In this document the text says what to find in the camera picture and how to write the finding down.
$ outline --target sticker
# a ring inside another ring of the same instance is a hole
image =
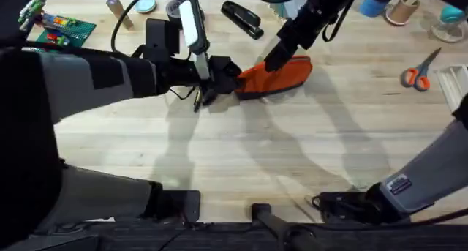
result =
[[[398,195],[410,188],[412,185],[410,179],[404,174],[398,175],[396,178],[387,183],[387,189],[393,194]]]

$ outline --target scissors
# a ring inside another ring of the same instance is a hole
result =
[[[429,65],[440,53],[442,48],[438,48],[431,55],[419,64],[416,68],[406,69],[400,76],[400,83],[404,87],[414,87],[418,91],[427,91],[431,87],[431,82],[427,78]]]

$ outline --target teal lid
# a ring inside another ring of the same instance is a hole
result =
[[[462,10],[448,5],[442,9],[442,12],[440,13],[440,20],[443,23],[454,23],[464,18],[464,16],[465,14]]]
[[[139,13],[150,12],[156,9],[156,0],[139,0],[135,5],[135,9]]]

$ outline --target orange pouch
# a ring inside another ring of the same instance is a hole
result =
[[[242,72],[243,86],[235,90],[240,100],[257,99],[301,86],[312,71],[308,56],[293,56],[280,70],[265,71],[265,62]]]

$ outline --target wooden tabletop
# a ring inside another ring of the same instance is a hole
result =
[[[97,24],[84,46],[110,50],[116,18],[105,1],[47,0],[45,10]],[[135,27],[121,27],[117,48],[131,53],[143,44],[145,19],[167,19],[168,1],[157,0],[157,11],[149,15],[131,11]],[[259,0],[232,0],[262,18],[265,35],[254,41],[223,16],[223,1],[200,0],[209,53],[230,56],[247,69],[282,22]],[[220,97],[199,113],[193,113],[192,98],[180,101],[171,93],[97,108],[56,125],[61,156],[84,168],[160,181],[165,188],[199,190],[201,220],[247,221],[250,204],[266,202],[286,220],[320,221],[305,195],[365,190],[410,161],[451,121],[434,74],[431,89],[420,93],[400,86],[401,71],[438,47],[442,52],[432,69],[468,59],[468,42],[449,45],[427,32],[440,1],[423,0],[405,27],[362,16],[361,2],[333,42],[317,39],[308,50],[314,69],[299,89],[247,102]],[[31,38],[40,32],[33,30]],[[187,50],[181,47],[183,58]],[[465,207],[467,196],[466,190],[451,195],[417,219]]]

